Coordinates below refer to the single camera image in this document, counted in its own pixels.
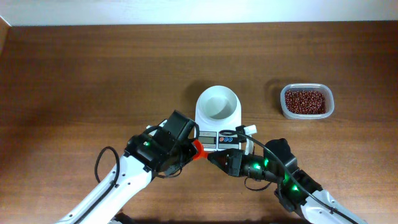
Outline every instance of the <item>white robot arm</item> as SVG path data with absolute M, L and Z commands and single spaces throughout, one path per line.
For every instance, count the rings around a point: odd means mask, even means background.
M 198 150 L 188 136 L 198 125 L 178 111 L 158 126 L 147 128 L 133 136 L 120 157 L 112 147 L 104 148 L 96 161 L 96 168 L 105 150 L 116 157 L 111 172 L 70 213 L 57 223 L 109 223 L 122 206 L 145 188 L 155 177 L 170 178 L 192 161 Z
M 136 158 L 121 156 L 118 182 L 111 191 L 85 217 L 85 212 L 107 191 L 116 175 L 112 171 L 79 203 L 57 223 L 108 223 L 136 193 L 152 180 L 152 173 L 144 170 L 144 164 Z
M 340 211 L 348 218 L 352 219 L 352 221 L 359 224 L 367 224 L 364 220 L 359 218 L 357 215 L 350 212 L 347 208 L 340 205 L 327 190 L 316 190 L 312 193 L 317 199 L 321 200 L 323 203 L 329 205 L 334 208 L 336 211 Z M 301 205 L 300 209 L 302 211 L 304 219 L 314 224 L 351 224 L 353 222 L 343 218 L 339 214 L 335 212 L 331 212 L 329 209 L 320 205 L 311 197 L 307 197 L 305 205 Z

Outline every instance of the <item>kitchen scale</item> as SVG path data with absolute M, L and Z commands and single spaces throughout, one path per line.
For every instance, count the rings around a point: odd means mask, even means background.
M 195 122 L 205 151 L 241 148 L 237 135 L 220 134 L 221 130 L 235 130 L 242 125 L 241 102 L 229 88 L 212 86 L 205 90 L 197 101 Z

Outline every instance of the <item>adzuki bean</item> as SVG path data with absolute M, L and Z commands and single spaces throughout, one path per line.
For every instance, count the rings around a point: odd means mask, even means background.
M 324 114 L 325 97 L 318 91 L 286 91 L 287 109 L 296 114 Z

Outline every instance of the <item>digital display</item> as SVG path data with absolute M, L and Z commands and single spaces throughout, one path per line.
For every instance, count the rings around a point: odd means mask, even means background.
M 199 141 L 202 144 L 214 144 L 214 137 L 203 137 L 203 136 L 199 136 Z

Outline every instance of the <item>clear plastic container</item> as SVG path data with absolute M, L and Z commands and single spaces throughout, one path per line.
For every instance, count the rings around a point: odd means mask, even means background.
M 318 91 L 323 94 L 325 97 L 325 109 L 326 113 L 324 114 L 296 114 L 290 112 L 286 107 L 285 101 L 285 92 L 286 91 Z M 330 89 L 322 84 L 316 83 L 296 83 L 296 84 L 289 84 L 283 88 L 282 92 L 280 93 L 280 104 L 282 105 L 282 111 L 284 116 L 287 119 L 322 119 L 329 117 L 333 110 L 335 109 L 335 102 L 333 101 L 333 95 L 331 94 Z

